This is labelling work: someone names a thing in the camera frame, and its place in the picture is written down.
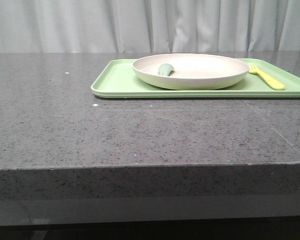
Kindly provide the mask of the beige round plate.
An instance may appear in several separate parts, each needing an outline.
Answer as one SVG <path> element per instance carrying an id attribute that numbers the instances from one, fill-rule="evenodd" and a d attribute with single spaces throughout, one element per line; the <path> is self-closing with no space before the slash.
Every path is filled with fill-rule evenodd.
<path id="1" fill-rule="evenodd" d="M 174 67 L 170 76 L 158 75 L 158 67 Z M 248 73 L 247 63 L 225 56 L 174 53 L 146 56 L 135 60 L 132 68 L 139 79 L 170 90 L 217 90 L 240 82 Z"/>

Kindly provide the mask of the yellow plastic fork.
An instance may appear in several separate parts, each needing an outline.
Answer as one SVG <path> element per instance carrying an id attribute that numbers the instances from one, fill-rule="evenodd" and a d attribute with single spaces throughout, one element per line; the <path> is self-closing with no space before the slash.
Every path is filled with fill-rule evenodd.
<path id="1" fill-rule="evenodd" d="M 283 91 L 286 89 L 286 86 L 283 83 L 259 69 L 255 64 L 249 64 L 248 72 L 253 75 L 258 75 L 270 88 L 274 90 Z"/>

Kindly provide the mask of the light green plastic tray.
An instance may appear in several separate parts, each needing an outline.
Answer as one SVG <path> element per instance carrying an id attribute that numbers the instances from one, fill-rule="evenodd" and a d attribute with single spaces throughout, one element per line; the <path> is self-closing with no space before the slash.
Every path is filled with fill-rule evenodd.
<path id="1" fill-rule="evenodd" d="M 245 58 L 285 85 L 270 88 L 259 76 L 247 74 L 239 83 L 217 90 L 170 90 L 147 84 L 133 71 L 133 59 L 112 60 L 91 85 L 92 92 L 106 99 L 153 98 L 300 98 L 300 78 L 264 60 Z"/>

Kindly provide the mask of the green spoon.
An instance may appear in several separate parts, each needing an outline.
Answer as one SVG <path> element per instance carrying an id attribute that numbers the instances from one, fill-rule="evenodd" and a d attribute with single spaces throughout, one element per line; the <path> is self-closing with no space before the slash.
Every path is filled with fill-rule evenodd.
<path id="1" fill-rule="evenodd" d="M 175 68 L 169 63 L 163 63 L 158 67 L 158 75 L 160 76 L 170 76 Z"/>

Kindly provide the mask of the white pleated curtain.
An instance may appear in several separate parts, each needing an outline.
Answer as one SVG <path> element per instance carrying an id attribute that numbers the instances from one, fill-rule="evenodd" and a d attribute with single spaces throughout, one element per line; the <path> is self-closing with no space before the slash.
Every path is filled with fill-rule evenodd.
<path id="1" fill-rule="evenodd" d="M 0 53 L 300 51 L 300 0 L 0 0 Z"/>

